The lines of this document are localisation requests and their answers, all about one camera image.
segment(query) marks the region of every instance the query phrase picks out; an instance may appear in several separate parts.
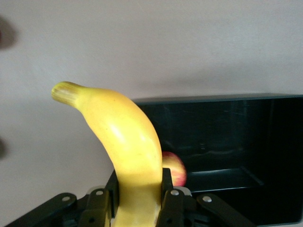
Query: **gray surface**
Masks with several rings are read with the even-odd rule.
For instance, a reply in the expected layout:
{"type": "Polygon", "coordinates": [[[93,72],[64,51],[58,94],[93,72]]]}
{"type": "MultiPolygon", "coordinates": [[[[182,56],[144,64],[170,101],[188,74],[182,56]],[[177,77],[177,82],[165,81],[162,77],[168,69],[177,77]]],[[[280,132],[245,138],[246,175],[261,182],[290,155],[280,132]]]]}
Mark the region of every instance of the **gray surface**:
{"type": "Polygon", "coordinates": [[[302,12],[301,0],[0,0],[0,226],[112,172],[82,116],[51,100],[55,83],[134,99],[303,94],[302,12]]]}

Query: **banana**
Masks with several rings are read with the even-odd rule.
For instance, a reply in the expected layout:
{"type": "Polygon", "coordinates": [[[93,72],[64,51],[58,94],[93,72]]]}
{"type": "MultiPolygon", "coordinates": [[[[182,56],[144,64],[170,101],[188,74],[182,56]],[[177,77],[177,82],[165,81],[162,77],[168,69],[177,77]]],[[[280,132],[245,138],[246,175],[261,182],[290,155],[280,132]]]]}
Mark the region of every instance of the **banana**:
{"type": "Polygon", "coordinates": [[[161,208],[162,154],[148,117],[109,89],[60,82],[52,97],[82,113],[113,163],[120,198],[112,226],[154,227],[161,208]]]}

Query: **black bin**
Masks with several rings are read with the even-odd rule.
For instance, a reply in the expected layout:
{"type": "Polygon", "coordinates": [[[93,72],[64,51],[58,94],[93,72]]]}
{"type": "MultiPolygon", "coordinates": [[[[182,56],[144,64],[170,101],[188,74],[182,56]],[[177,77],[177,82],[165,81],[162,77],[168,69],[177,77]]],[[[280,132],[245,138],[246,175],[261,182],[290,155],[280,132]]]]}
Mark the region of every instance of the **black bin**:
{"type": "Polygon", "coordinates": [[[194,197],[218,195],[256,225],[298,223],[303,210],[303,95],[136,100],[163,151],[187,169],[194,197]]]}

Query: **silver screw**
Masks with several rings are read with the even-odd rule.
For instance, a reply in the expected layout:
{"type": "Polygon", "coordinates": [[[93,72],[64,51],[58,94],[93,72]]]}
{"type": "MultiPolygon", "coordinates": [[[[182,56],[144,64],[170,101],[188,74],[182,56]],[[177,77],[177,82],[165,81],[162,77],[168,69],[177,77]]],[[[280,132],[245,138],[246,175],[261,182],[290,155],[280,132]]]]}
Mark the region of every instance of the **silver screw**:
{"type": "Polygon", "coordinates": [[[171,190],[170,194],[172,194],[172,195],[179,195],[179,191],[178,190],[171,190]]]}
{"type": "Polygon", "coordinates": [[[203,196],[202,199],[203,199],[204,202],[212,202],[212,201],[213,201],[212,198],[210,198],[210,197],[207,196],[207,195],[206,195],[206,196],[203,196]]]}
{"type": "Polygon", "coordinates": [[[103,195],[103,191],[96,191],[96,195],[103,195]]]}
{"type": "Polygon", "coordinates": [[[62,202],[66,202],[66,201],[68,201],[68,200],[70,200],[71,198],[69,197],[69,196],[65,196],[65,197],[63,197],[62,198],[62,202]]]}

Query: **red and yellow apple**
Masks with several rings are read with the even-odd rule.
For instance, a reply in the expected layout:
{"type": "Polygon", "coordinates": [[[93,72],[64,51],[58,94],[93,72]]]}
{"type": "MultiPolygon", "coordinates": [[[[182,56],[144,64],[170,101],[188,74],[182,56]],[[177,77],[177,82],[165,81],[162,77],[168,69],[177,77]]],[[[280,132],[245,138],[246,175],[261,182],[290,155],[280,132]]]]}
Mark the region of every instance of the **red and yellow apple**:
{"type": "Polygon", "coordinates": [[[162,167],[169,168],[173,186],[184,186],[186,182],[186,169],[182,160],[169,151],[162,152],[162,167]]]}

